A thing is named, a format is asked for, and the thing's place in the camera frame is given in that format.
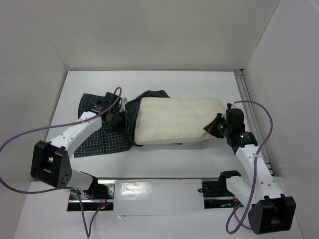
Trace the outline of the dark plaid pillowcase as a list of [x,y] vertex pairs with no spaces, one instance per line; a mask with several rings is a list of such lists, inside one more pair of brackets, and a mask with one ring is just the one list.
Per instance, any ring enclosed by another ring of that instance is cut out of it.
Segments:
[[130,134],[114,132],[110,125],[105,125],[101,129],[90,135],[74,152],[74,157],[87,157],[94,155],[112,154],[128,151],[133,146],[139,146],[134,141],[134,130],[141,100],[146,97],[168,98],[169,95],[164,90],[147,90],[134,100],[126,103],[128,126]]

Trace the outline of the cream pillow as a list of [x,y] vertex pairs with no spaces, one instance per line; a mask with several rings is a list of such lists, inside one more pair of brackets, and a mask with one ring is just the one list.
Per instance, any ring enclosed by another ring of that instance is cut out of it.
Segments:
[[218,113],[220,99],[143,98],[137,114],[134,141],[138,145],[184,144],[214,137],[204,130]]

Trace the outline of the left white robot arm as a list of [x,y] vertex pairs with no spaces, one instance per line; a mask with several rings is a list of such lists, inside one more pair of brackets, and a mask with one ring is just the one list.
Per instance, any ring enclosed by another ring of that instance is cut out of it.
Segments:
[[126,103],[127,99],[107,92],[101,100],[90,104],[66,131],[49,142],[39,141],[33,150],[31,177],[56,189],[74,188],[86,198],[94,198],[105,187],[95,176],[73,170],[70,158],[88,137],[103,126],[127,132]]

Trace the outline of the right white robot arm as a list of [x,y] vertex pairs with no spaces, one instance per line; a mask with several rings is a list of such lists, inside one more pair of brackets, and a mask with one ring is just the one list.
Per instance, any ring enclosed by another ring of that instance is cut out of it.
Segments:
[[258,144],[252,132],[245,129],[244,113],[228,103],[225,113],[218,113],[204,130],[216,138],[225,138],[235,156],[242,163],[249,182],[237,171],[220,174],[217,189],[222,195],[234,195],[245,208],[238,226],[227,229],[236,233],[247,219],[251,230],[257,234],[288,231],[291,228],[296,202],[285,196],[277,185],[261,155],[262,144]]

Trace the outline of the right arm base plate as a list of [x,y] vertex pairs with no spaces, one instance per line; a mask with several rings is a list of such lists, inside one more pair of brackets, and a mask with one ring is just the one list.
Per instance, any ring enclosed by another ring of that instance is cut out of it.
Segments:
[[238,198],[228,191],[223,191],[218,179],[202,179],[202,186],[197,190],[202,194],[205,209],[233,208]]

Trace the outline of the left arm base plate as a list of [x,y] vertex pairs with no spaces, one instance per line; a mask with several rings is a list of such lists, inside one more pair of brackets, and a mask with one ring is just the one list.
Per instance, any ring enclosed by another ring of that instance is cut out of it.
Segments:
[[[100,208],[101,211],[113,210],[116,180],[99,179],[98,184],[99,188],[94,195],[90,195],[78,189],[84,211],[95,211],[98,208]],[[81,211],[78,196],[73,191],[69,194],[67,211]]]

